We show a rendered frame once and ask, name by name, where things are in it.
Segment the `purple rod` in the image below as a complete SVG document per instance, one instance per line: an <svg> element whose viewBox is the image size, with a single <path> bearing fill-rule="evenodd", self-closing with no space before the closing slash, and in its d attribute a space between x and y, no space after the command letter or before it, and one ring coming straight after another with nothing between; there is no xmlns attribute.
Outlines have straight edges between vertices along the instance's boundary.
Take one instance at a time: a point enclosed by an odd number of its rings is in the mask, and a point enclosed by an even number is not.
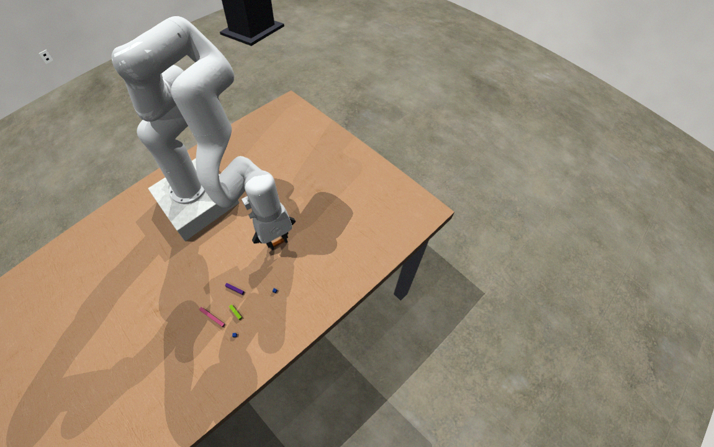
<svg viewBox="0 0 714 447"><path fill-rule="evenodd" d="M228 287L228 288L231 289L232 291L239 292L241 295L244 294L244 291L241 291L241 289L239 289L239 288L237 288L237 287L235 287L235 286L232 286L232 285L230 285L229 283L226 283L226 284L225 284L225 287Z"/></svg>

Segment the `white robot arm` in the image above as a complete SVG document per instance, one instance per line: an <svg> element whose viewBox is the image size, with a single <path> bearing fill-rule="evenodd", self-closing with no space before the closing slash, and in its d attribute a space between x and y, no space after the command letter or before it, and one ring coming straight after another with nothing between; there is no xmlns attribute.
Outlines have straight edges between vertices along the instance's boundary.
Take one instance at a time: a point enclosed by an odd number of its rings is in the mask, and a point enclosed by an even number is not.
<svg viewBox="0 0 714 447"><path fill-rule="evenodd" d="M195 63L183 71L174 64L186 55ZM233 84L234 71L199 29L186 18L167 18L115 48L111 61L142 119L137 135L166 176L175 202L188 204L206 192L216 205L230 207L246 191L242 201L247 210L252 208L251 219L272 222L280 216L269 172L236 156L220 174L232 126L219 95ZM176 140L186 127L197 142L196 169L186 146Z"/></svg>

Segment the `pink rod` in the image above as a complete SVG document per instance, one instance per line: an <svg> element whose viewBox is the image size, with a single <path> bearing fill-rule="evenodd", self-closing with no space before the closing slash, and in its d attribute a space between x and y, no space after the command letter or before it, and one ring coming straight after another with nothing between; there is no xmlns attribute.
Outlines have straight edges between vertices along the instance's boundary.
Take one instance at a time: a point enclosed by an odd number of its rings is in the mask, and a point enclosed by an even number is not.
<svg viewBox="0 0 714 447"><path fill-rule="evenodd" d="M206 310L203 309L202 307L200 308L200 311L203 312L204 314L206 314L206 316L209 316L210 319L214 320L214 321L215 321L216 323L218 323L220 326L222 326L222 327L225 326L225 323L221 322L219 319L217 319L216 317L212 316L212 314L210 314L210 312L206 311Z"/></svg>

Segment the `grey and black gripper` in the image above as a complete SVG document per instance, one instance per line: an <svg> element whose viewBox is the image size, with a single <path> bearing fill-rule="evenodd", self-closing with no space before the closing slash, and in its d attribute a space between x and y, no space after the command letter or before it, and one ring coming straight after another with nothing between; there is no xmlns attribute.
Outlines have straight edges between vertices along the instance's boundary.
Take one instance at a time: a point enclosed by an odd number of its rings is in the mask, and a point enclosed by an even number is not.
<svg viewBox="0 0 714 447"><path fill-rule="evenodd" d="M272 222L260 222L256 220L256 218L253 218L255 234L252 241L254 244L266 243L266 245L274 251L272 240L281 237L285 240L285 243L288 243L288 232L292 229L294 223L294 218L288 216L288 212L281 204L281 214L276 220Z"/></svg>

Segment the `lime green rod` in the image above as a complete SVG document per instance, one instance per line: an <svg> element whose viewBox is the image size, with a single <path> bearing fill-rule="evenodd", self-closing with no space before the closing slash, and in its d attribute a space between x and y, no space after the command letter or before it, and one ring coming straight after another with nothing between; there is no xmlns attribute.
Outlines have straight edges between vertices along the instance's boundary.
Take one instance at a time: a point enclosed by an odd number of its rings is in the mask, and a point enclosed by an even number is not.
<svg viewBox="0 0 714 447"><path fill-rule="evenodd" d="M233 306L233 305L230 305L229 307L230 307L230 309L232 310L232 312L234 312L235 316L236 316L238 319L241 320L242 317L241 317L240 314L236 311L236 309L234 308L234 306Z"/></svg>

